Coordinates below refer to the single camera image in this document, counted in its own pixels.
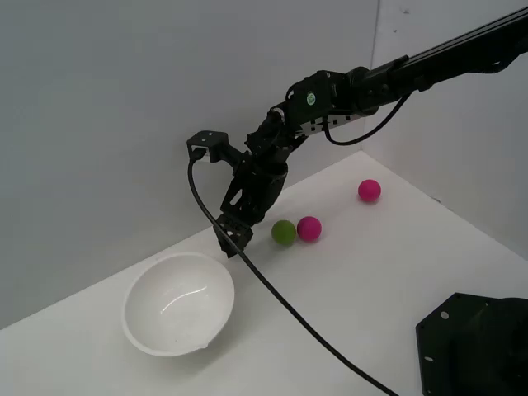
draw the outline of green ball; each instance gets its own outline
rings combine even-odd
[[[271,236],[280,245],[289,246],[295,241],[297,230],[291,221],[279,220],[273,224]]]

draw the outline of pink ball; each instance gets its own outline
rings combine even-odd
[[[297,234],[305,242],[315,241],[322,230],[321,222],[312,216],[303,217],[297,224]]]
[[[375,202],[380,198],[381,186],[376,180],[364,180],[358,187],[357,193],[364,202]]]

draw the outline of green sticker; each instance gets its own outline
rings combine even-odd
[[[306,103],[308,103],[308,106],[313,106],[315,103],[315,94],[313,92],[308,92],[308,96],[306,97]]]

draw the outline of robotic arm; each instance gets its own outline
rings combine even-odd
[[[190,156],[195,149],[206,149],[203,160],[225,161],[233,168],[217,222],[244,249],[252,238],[251,227],[264,219],[281,193],[288,157],[311,134],[324,132],[329,141],[339,145],[359,143],[377,132],[411,93],[465,73],[498,73],[525,52],[528,7],[412,58],[403,56],[372,70],[316,72],[291,86],[285,100],[268,111],[257,131],[247,136],[245,153],[231,146],[223,132],[195,134],[187,140]],[[332,139],[331,128],[371,116],[396,101],[389,117],[369,134],[350,142]],[[215,232],[222,250],[233,256],[233,248]]]

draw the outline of bowl rim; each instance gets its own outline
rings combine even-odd
[[[138,281],[147,272],[152,270],[155,266],[157,266],[161,262],[164,262],[167,259],[170,259],[170,258],[173,258],[173,257],[179,257],[179,256],[201,257],[201,258],[204,258],[206,261],[210,262],[211,264],[213,264],[214,266],[217,266],[220,269],[220,271],[222,271],[225,275],[227,275],[226,279],[228,280],[228,283],[229,283],[228,284],[229,290],[231,290],[231,299],[229,301],[229,308],[226,310],[226,314],[224,316],[224,319],[218,325],[218,327],[214,330],[214,333],[213,333],[212,337],[206,343],[204,343],[202,345],[197,345],[197,346],[190,346],[188,348],[182,348],[180,351],[160,351],[160,350],[149,348],[148,346],[145,346],[142,342],[138,341],[138,339],[136,337],[134,337],[134,335],[130,331],[128,323],[126,321],[126,305],[129,302],[129,297],[130,297],[130,293],[132,292],[132,289],[134,288],[134,286],[136,286]],[[149,355],[152,355],[152,356],[162,356],[162,357],[181,356],[181,355],[185,355],[187,353],[191,353],[193,351],[197,351],[199,349],[206,348],[209,345],[209,343],[211,341],[213,341],[213,339],[215,339],[215,337],[222,330],[222,328],[224,328],[224,326],[227,323],[229,317],[231,316],[231,312],[233,311],[233,305],[234,305],[234,283],[233,283],[233,278],[231,277],[231,274],[229,273],[227,268],[225,268],[225,266],[222,265],[221,262],[219,262],[219,261],[215,260],[214,258],[209,257],[209,256],[207,256],[207,255],[205,255],[203,253],[200,253],[200,252],[177,252],[177,253],[171,253],[171,254],[167,254],[166,256],[156,257],[156,261],[154,263],[152,263],[151,265],[149,265],[147,268],[145,268],[138,276],[136,276],[136,278],[134,279],[132,284],[129,286],[128,290],[125,293],[125,300],[123,302],[123,307],[121,309],[121,326],[122,326],[123,332],[125,333],[125,335],[128,338],[128,340],[132,343],[132,345],[134,345],[140,351],[148,353]]]

